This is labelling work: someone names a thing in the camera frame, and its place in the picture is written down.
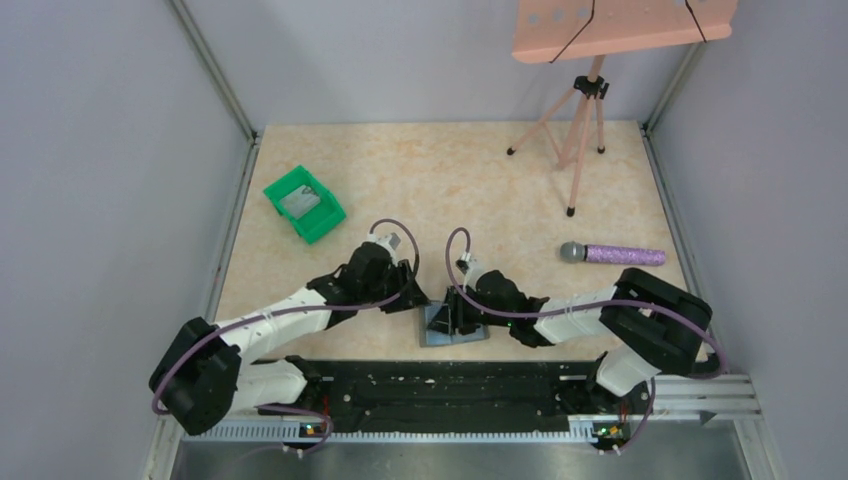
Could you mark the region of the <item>grey card holder wallet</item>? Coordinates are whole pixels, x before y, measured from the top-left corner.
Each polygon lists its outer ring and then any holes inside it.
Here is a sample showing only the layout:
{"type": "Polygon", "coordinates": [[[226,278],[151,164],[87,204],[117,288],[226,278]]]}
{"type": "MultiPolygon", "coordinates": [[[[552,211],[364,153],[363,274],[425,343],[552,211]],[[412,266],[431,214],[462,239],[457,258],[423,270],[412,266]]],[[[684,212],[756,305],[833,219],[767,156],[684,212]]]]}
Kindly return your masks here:
{"type": "Polygon", "coordinates": [[[436,348],[482,342],[490,338],[488,327],[476,326],[470,333],[460,333],[450,322],[450,309],[440,301],[431,301],[422,308],[418,323],[418,344],[436,348]]]}

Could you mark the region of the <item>silver credit card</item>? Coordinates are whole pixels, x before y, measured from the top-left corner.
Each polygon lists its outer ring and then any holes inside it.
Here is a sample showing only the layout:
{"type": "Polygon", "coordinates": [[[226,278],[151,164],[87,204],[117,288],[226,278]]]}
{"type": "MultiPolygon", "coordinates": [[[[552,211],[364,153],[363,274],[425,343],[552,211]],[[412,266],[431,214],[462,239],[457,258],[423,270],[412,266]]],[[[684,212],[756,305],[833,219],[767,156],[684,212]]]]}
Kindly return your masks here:
{"type": "Polygon", "coordinates": [[[310,209],[320,201],[320,195],[310,186],[301,185],[295,191],[286,196],[287,202],[293,207],[310,209]]]}
{"type": "Polygon", "coordinates": [[[321,203],[320,196],[310,188],[295,190],[278,201],[283,214],[300,219],[321,203]]]}

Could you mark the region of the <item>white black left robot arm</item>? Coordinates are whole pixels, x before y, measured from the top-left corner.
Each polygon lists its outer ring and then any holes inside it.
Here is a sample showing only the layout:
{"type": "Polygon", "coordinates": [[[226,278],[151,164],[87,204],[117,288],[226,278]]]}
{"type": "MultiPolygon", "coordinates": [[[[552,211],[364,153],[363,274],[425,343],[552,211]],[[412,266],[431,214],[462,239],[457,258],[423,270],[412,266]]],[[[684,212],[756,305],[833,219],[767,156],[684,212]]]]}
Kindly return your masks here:
{"type": "Polygon", "coordinates": [[[148,381],[152,410],[197,435],[230,413],[294,404],[309,376],[293,361],[266,363],[264,357],[364,310],[392,314],[426,304],[419,267],[418,255],[401,259],[387,239],[371,238],[334,271],[276,303],[221,323],[186,321],[148,381]]]}

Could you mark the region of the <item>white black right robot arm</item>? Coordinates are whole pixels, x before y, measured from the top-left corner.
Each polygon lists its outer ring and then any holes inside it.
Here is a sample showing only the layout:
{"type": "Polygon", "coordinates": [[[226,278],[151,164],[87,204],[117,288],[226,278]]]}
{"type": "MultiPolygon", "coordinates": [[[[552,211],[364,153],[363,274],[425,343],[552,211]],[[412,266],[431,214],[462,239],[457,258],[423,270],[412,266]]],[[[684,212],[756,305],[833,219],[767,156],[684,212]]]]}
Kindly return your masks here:
{"type": "Polygon", "coordinates": [[[526,347],[616,337],[619,346],[599,357],[590,378],[615,397],[660,374],[700,377],[700,348],[715,343],[707,332],[713,309],[706,301],[639,268],[626,268],[613,285],[569,299],[528,296],[499,270],[466,273],[449,290],[471,322],[504,327],[526,347]]]}

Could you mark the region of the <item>green plastic bin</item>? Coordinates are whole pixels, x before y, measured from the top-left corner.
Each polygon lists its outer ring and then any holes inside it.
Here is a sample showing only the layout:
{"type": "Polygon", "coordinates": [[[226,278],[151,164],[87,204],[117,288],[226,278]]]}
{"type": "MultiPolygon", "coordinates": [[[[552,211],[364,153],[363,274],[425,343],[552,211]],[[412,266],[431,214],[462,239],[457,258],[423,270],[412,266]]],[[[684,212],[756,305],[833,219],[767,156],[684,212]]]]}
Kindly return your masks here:
{"type": "Polygon", "coordinates": [[[335,195],[302,165],[263,189],[277,213],[312,245],[347,217],[335,195]]]}

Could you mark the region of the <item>purple glitter microphone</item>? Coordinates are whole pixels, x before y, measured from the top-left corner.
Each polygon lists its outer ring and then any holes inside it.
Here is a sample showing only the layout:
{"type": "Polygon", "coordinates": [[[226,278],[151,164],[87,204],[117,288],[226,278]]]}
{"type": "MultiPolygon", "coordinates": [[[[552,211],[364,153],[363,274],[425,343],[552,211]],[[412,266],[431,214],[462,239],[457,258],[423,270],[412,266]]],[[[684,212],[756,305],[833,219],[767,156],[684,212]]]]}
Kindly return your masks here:
{"type": "Polygon", "coordinates": [[[570,241],[559,248],[560,258],[566,263],[598,263],[612,265],[661,266],[666,262],[663,250],[581,244],[570,241]]]}

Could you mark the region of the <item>pink music stand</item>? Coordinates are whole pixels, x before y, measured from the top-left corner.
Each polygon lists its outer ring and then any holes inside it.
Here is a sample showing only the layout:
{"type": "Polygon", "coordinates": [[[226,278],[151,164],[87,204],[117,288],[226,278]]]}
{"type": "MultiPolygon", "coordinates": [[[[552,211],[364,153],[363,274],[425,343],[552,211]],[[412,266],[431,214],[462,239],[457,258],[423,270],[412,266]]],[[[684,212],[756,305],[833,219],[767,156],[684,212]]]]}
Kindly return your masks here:
{"type": "Polygon", "coordinates": [[[606,58],[642,50],[708,43],[729,37],[737,11],[734,0],[578,0],[521,1],[513,35],[512,56],[524,64],[555,64],[588,58],[587,74],[578,76],[565,93],[506,150],[514,155],[542,131],[556,165],[574,166],[567,217],[577,210],[577,197],[588,142],[606,150],[604,101],[609,89],[601,70],[606,58]]]}

